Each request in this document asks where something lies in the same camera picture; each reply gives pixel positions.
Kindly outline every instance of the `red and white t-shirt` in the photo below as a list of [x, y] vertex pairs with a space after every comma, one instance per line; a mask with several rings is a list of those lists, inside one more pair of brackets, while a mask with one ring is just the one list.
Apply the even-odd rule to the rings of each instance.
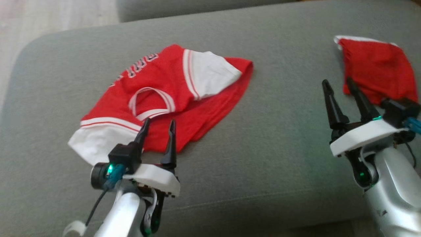
[[177, 151], [226, 116], [247, 89], [253, 65], [171, 45], [126, 69], [85, 115], [69, 145], [88, 163], [108, 162], [118, 143], [136, 137], [152, 118], [145, 151], [163, 152], [175, 119]]

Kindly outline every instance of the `robotic arm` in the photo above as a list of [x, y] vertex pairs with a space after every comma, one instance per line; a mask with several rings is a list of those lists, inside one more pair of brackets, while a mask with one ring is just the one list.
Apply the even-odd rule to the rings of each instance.
[[176, 124], [169, 129], [167, 149], [160, 164], [142, 164], [143, 143], [150, 120], [146, 119], [133, 142], [117, 144], [108, 154], [109, 163], [97, 163], [91, 171], [91, 185], [103, 190], [85, 223], [74, 221], [63, 233], [79, 232], [83, 236], [96, 206], [108, 191], [116, 191], [114, 204], [96, 232], [96, 237], [142, 237], [158, 231], [166, 197], [180, 194], [175, 176]]
[[329, 82], [322, 82], [332, 154], [344, 155], [351, 163], [354, 179], [364, 189], [364, 199], [384, 236], [421, 236], [421, 179], [394, 148], [421, 132], [416, 120], [421, 107], [406, 98], [386, 99], [381, 104], [385, 113], [380, 116], [351, 78], [347, 85], [360, 110], [360, 122], [349, 123]]

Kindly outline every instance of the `folded red garment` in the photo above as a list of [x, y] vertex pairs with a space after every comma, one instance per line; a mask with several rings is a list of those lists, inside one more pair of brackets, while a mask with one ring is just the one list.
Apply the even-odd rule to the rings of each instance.
[[[411, 64], [396, 44], [353, 36], [336, 36], [335, 42], [344, 54], [345, 79], [352, 77], [373, 104], [386, 97], [418, 102]], [[346, 83], [344, 93], [350, 94]]]
[[85, 115], [69, 145], [87, 162], [107, 162], [117, 143], [129, 143], [151, 118], [146, 151], [164, 152], [171, 119], [177, 151], [224, 118], [248, 87], [251, 61], [171, 45], [140, 59]]

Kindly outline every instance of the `red fabric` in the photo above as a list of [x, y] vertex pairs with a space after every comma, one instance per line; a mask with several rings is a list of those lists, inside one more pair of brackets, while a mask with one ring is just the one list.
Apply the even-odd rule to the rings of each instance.
[[[383, 98], [406, 97], [418, 102], [415, 76], [403, 50], [382, 42], [341, 39], [345, 80], [352, 77], [361, 91], [376, 105]], [[350, 94], [344, 84], [344, 94]]]
[[[118, 125], [137, 131], [130, 124], [124, 123], [127, 121], [138, 126], [143, 125], [143, 121], [134, 116], [129, 101], [138, 90], [150, 87], [167, 93], [174, 101], [174, 109], [171, 113], [152, 119], [144, 144], [145, 151], [165, 151], [171, 119], [176, 120], [177, 152], [189, 141], [199, 140], [240, 100], [248, 87], [253, 64], [245, 59], [226, 58], [227, 62], [241, 71], [241, 77], [219, 94], [195, 100], [184, 77], [183, 53], [184, 48], [172, 45], [158, 54], [142, 58], [125, 70], [94, 108], [82, 118], [82, 127], [88, 128], [92, 124], [86, 124], [89, 120], [104, 126]], [[136, 115], [151, 109], [166, 109], [168, 103], [169, 99], [160, 96], [156, 91], [142, 92], [136, 99]]]

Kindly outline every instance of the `black cable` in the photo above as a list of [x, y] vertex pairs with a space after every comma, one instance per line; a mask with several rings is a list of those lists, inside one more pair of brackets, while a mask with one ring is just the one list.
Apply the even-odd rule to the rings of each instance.
[[88, 219], [86, 220], [86, 222], [85, 222], [85, 226], [88, 226], [89, 225], [89, 222], [91, 221], [91, 219], [92, 219], [92, 216], [93, 216], [93, 213], [95, 212], [95, 209], [96, 209], [96, 207], [98, 206], [98, 204], [99, 204], [99, 202], [101, 201], [101, 199], [104, 197], [104, 195], [107, 193], [107, 191], [108, 191], [108, 187], [106, 187], [105, 189], [104, 189], [104, 191], [102, 192], [102, 194], [99, 196], [99, 198], [97, 199], [97, 201], [96, 201], [96, 203], [95, 203], [95, 205], [93, 206], [93, 208], [92, 208], [92, 211], [91, 211], [91, 213], [89, 214], [89, 217], [88, 217]]
[[415, 158], [415, 155], [412, 152], [412, 148], [409, 146], [409, 144], [408, 143], [405, 143], [405, 145], [408, 148], [409, 153], [411, 153], [411, 155], [412, 155], [412, 160], [414, 160], [414, 164], [412, 165], [412, 167], [415, 169], [415, 167], [417, 166], [417, 159]]

